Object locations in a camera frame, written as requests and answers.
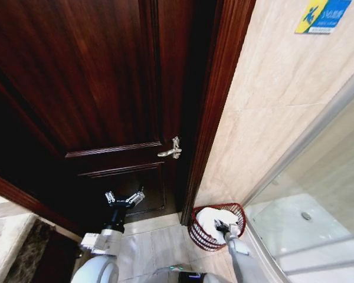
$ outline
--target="marble countertop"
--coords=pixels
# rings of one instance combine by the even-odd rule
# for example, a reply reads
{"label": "marble countertop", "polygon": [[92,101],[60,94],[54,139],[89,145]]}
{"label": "marble countertop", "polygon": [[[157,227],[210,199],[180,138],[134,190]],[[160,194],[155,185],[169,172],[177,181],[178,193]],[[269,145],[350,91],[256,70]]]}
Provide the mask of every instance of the marble countertop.
{"label": "marble countertop", "polygon": [[0,218],[0,282],[3,282],[37,216],[33,213]]}

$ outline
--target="wastebasket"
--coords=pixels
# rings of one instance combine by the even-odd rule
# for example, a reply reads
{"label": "wastebasket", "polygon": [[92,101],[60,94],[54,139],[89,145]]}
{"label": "wastebasket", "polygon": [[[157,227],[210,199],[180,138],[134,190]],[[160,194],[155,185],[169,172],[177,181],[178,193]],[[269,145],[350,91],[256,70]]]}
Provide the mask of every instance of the wastebasket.
{"label": "wastebasket", "polygon": [[221,205],[206,205],[200,206],[198,208],[194,208],[192,212],[192,222],[188,227],[188,232],[190,238],[193,242],[199,246],[201,249],[205,251],[215,252],[225,247],[225,244],[218,243],[211,235],[207,234],[203,228],[200,226],[196,219],[196,214],[201,211],[203,208],[215,208],[215,209],[226,209],[232,212],[234,215],[238,217],[237,225],[240,233],[238,236],[240,237],[245,231],[245,213],[241,205],[238,203],[223,203]]}

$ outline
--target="wooden door frame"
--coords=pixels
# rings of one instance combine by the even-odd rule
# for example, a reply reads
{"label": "wooden door frame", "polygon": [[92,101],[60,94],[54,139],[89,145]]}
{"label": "wooden door frame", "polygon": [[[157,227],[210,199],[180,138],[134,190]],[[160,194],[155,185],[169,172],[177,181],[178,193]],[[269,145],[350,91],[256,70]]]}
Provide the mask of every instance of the wooden door frame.
{"label": "wooden door frame", "polygon": [[230,90],[255,0],[218,0],[195,148],[181,224],[188,225],[196,195]]}
{"label": "wooden door frame", "polygon": [[[207,160],[214,142],[224,104],[235,72],[242,44],[255,5],[255,0],[218,0],[215,10],[214,28],[205,72],[205,83],[201,95],[201,109],[194,137],[192,158],[183,201],[181,224],[187,225],[203,178]],[[49,146],[39,128],[33,130]],[[48,208],[36,198],[25,193],[0,177],[0,195],[12,202],[53,221],[70,231],[83,235],[84,231],[72,221]]]}

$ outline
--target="wooden door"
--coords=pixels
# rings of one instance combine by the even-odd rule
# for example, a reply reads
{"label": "wooden door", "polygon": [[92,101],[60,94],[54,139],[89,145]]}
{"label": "wooden door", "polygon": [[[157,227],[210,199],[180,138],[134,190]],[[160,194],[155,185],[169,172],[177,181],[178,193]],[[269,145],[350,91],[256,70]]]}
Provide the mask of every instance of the wooden door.
{"label": "wooden door", "polygon": [[181,210],[216,5],[0,1],[0,175],[87,228],[107,190],[144,186],[127,221]]}

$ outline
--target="door handle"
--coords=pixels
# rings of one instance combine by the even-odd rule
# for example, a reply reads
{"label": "door handle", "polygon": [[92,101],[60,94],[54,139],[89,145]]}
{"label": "door handle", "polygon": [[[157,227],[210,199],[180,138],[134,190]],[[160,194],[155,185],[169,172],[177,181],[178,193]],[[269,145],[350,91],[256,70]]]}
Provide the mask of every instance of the door handle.
{"label": "door handle", "polygon": [[169,149],[166,152],[159,152],[158,153],[159,157],[165,157],[172,154],[174,159],[179,158],[182,151],[182,149],[179,148],[179,138],[175,137],[174,139],[172,139],[172,141],[173,141],[173,149]]}

